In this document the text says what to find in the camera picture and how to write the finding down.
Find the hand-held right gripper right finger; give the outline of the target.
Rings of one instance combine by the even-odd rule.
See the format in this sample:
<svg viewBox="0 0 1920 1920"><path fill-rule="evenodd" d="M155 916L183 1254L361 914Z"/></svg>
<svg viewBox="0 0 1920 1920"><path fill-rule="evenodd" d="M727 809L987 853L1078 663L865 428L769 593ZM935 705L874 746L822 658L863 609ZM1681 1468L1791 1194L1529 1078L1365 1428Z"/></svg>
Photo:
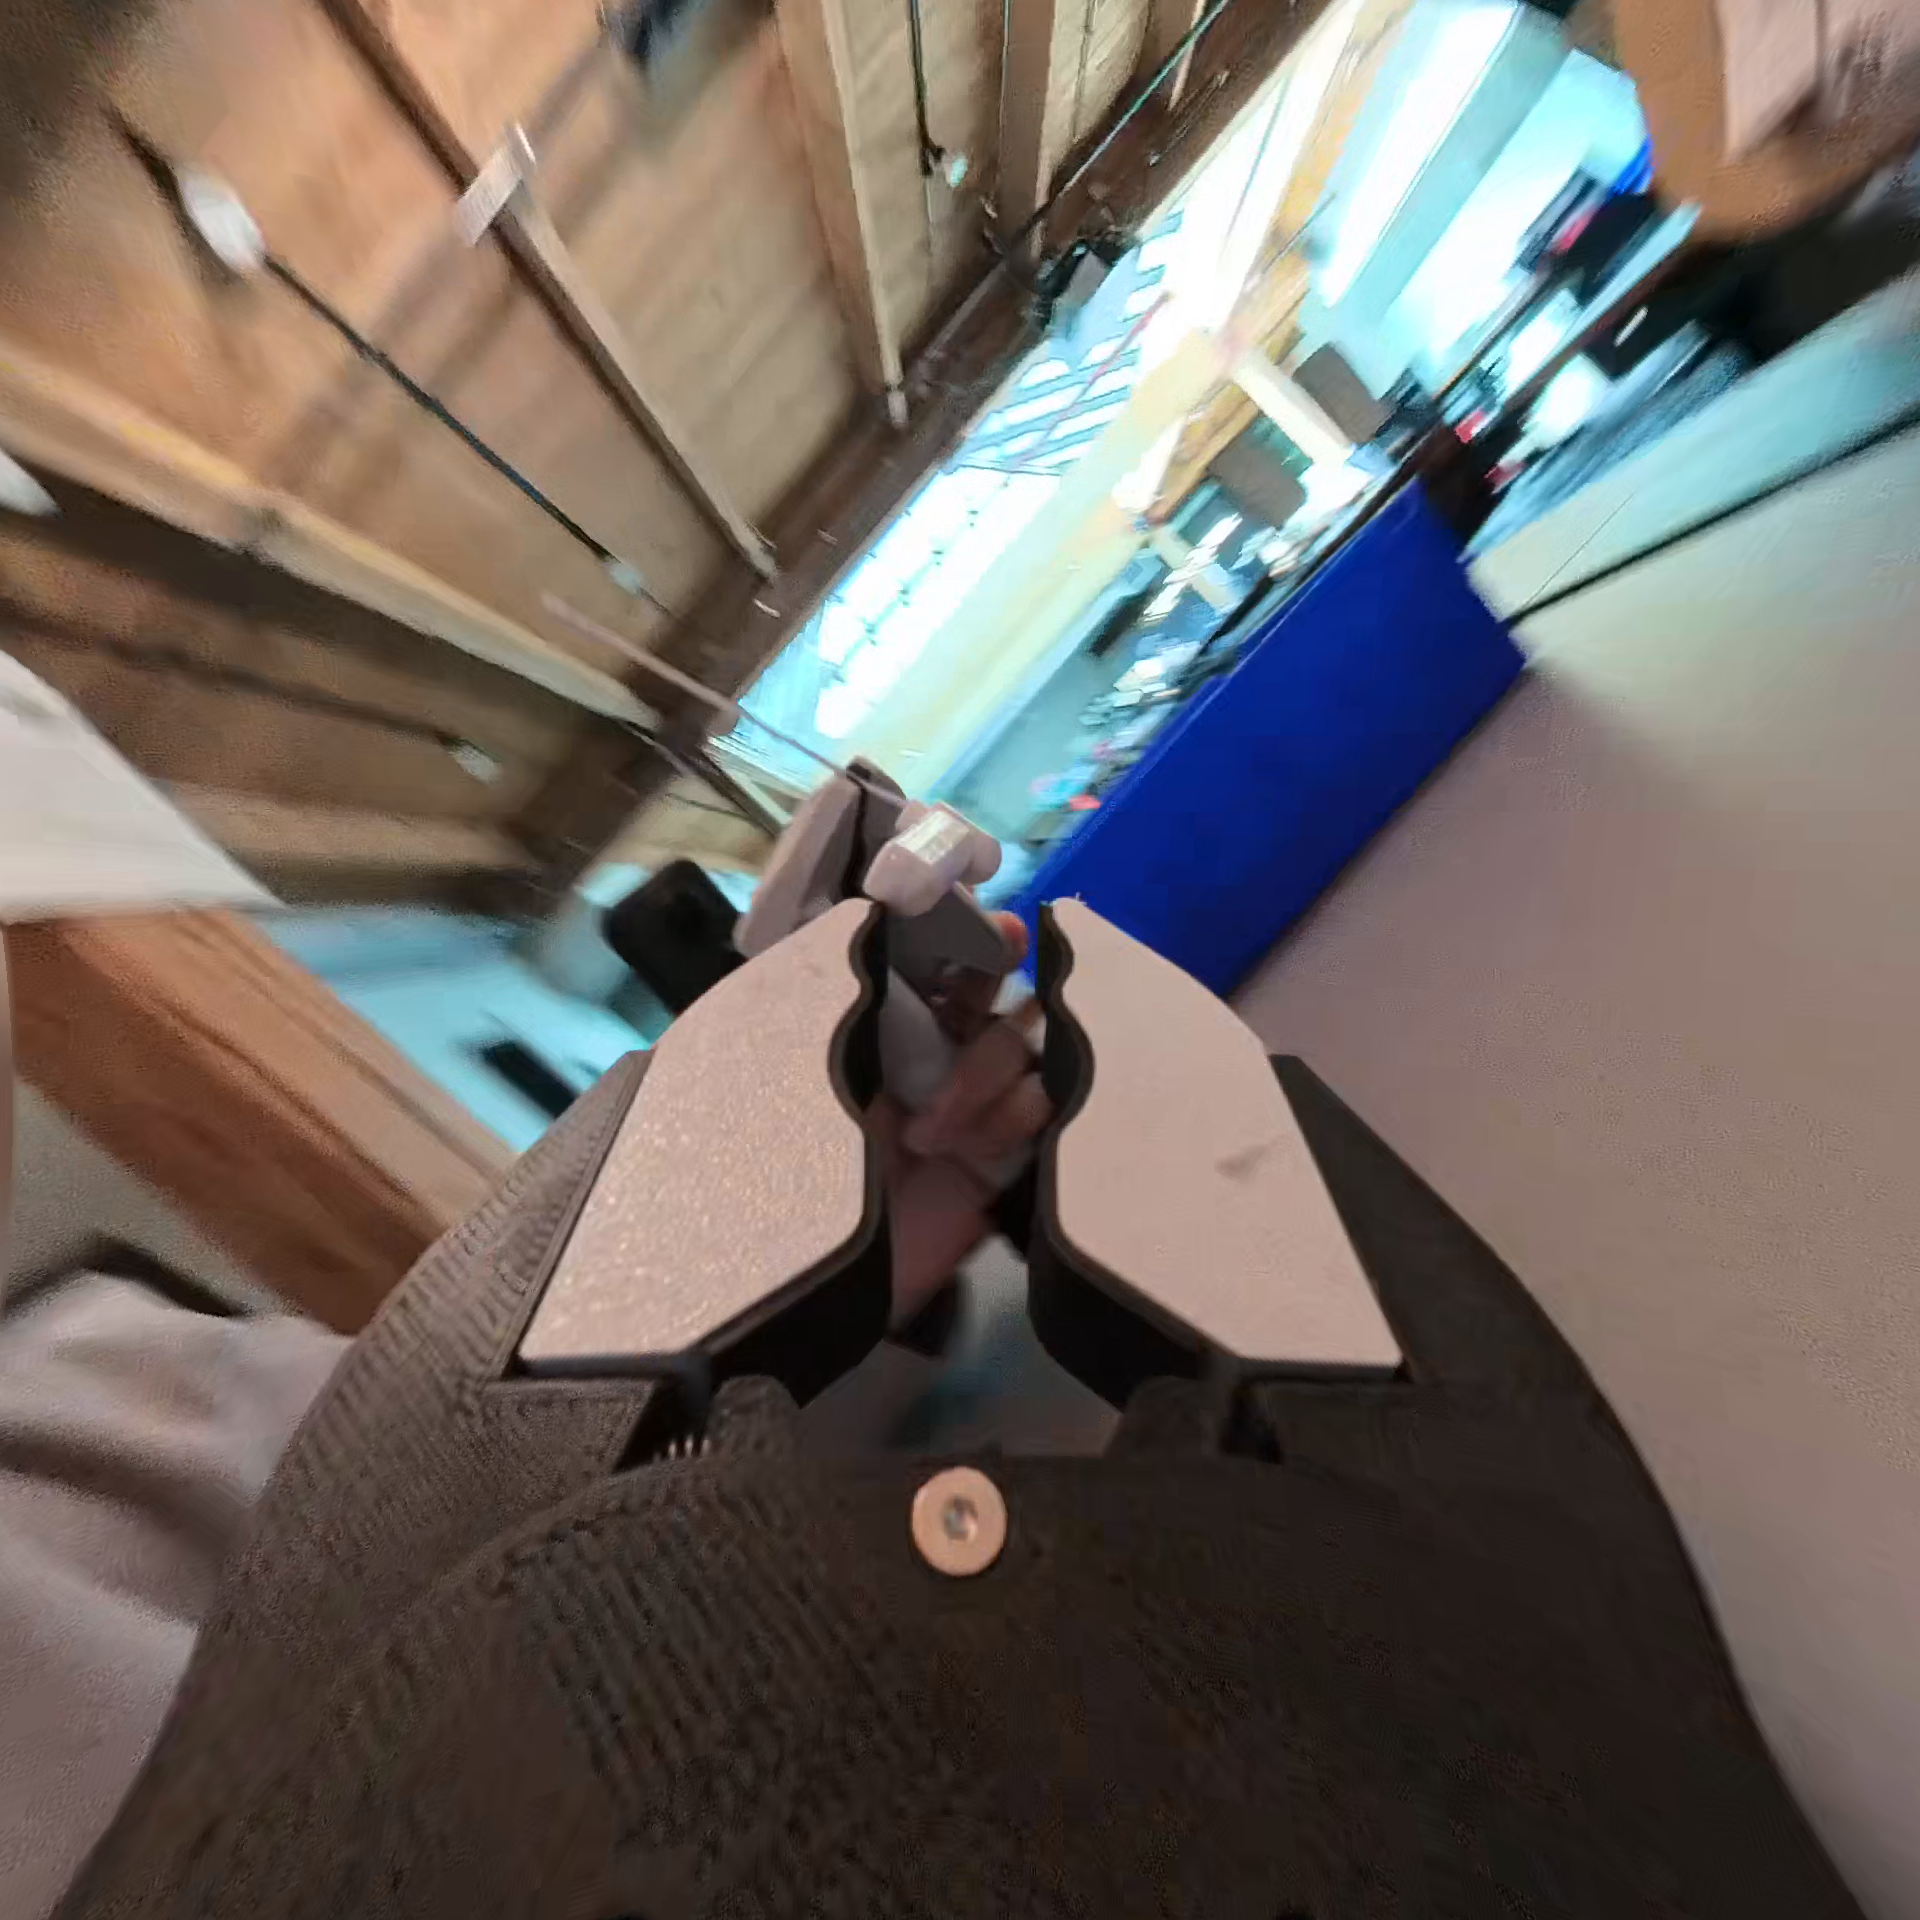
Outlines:
<svg viewBox="0 0 1920 1920"><path fill-rule="evenodd" d="M1200 981L1086 900L1038 921L1026 1311L1123 1409L1160 1378L1383 1382L1405 1347L1280 1073Z"/></svg>

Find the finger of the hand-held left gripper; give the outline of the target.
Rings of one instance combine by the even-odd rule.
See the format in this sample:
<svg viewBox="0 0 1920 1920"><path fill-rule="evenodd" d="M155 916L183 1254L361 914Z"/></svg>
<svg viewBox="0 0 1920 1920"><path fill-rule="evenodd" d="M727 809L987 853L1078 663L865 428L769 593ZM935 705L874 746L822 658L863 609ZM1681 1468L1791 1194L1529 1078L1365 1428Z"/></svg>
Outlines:
<svg viewBox="0 0 1920 1920"><path fill-rule="evenodd" d="M999 981L1013 970L1001 925L973 897L945 897L917 914L887 905L886 958L926 999L965 977Z"/></svg>
<svg viewBox="0 0 1920 1920"><path fill-rule="evenodd" d="M857 894L854 879L866 794L857 780L818 785L783 827L762 869L735 947L751 963Z"/></svg>

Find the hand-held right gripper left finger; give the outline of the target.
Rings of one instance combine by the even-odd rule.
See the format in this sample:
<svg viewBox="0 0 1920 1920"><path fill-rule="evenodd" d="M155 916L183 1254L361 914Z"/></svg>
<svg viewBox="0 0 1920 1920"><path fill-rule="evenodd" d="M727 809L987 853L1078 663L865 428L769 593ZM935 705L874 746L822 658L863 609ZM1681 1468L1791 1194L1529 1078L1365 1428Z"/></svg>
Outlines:
<svg viewBox="0 0 1920 1920"><path fill-rule="evenodd" d="M805 1404L881 1343L882 961L878 905L839 902L641 1059L520 1333L527 1377L672 1378L691 1404L766 1377Z"/></svg>

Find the blue plastic bin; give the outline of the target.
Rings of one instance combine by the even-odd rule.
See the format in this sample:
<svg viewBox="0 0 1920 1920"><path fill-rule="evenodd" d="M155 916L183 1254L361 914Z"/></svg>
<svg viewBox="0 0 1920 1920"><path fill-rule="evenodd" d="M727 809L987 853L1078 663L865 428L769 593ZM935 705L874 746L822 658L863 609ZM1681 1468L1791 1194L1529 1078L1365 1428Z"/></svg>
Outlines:
<svg viewBox="0 0 1920 1920"><path fill-rule="evenodd" d="M1523 669L1462 540L1407 483L1043 859L1017 900L1029 942L1046 905L1078 898L1233 996Z"/></svg>

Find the grey desk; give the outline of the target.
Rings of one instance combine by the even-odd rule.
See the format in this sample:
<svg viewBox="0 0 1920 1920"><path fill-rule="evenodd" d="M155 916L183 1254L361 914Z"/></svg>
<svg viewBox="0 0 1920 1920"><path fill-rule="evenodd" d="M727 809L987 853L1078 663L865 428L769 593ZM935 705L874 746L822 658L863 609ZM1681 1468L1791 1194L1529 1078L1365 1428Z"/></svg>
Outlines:
<svg viewBox="0 0 1920 1920"><path fill-rule="evenodd" d="M1479 553L1527 674L1240 995L1664 1489L1874 1915L1918 1844L1917 276Z"/></svg>

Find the person's left hand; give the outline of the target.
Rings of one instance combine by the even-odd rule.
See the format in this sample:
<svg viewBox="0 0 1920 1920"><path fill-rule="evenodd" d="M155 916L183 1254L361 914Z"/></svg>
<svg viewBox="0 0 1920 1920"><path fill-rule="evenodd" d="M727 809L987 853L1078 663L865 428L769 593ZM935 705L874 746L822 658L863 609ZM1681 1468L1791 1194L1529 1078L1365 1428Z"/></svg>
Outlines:
<svg viewBox="0 0 1920 1920"><path fill-rule="evenodd" d="M967 971L935 993L931 1019L945 1067L915 1067L906 1099L891 1097L881 1111L891 1246L887 1333L920 1353L942 1343L950 1292L995 1233L995 1209L1050 1123L1032 1046L1040 1009L1011 996L1026 929L1001 907L987 909L987 923L1001 947L999 973Z"/></svg>

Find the printed paper sheets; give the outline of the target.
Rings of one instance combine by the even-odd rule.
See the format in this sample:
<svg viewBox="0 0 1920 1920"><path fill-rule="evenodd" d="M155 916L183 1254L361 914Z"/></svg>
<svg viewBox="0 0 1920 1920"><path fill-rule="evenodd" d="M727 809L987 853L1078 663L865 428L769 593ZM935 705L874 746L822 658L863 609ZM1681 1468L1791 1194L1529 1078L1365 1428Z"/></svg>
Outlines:
<svg viewBox="0 0 1920 1920"><path fill-rule="evenodd" d="M51 683L3 655L3 923L277 898Z"/></svg>

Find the person's grey sweatshirt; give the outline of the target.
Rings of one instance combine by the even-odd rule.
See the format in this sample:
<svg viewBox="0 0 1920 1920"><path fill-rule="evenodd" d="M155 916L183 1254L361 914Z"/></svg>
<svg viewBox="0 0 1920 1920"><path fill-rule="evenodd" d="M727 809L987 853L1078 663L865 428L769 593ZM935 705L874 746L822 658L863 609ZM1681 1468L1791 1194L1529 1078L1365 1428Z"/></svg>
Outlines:
<svg viewBox="0 0 1920 1920"><path fill-rule="evenodd" d="M3 1333L3 1915L49 1915L171 1710L347 1338L79 1274Z"/></svg>

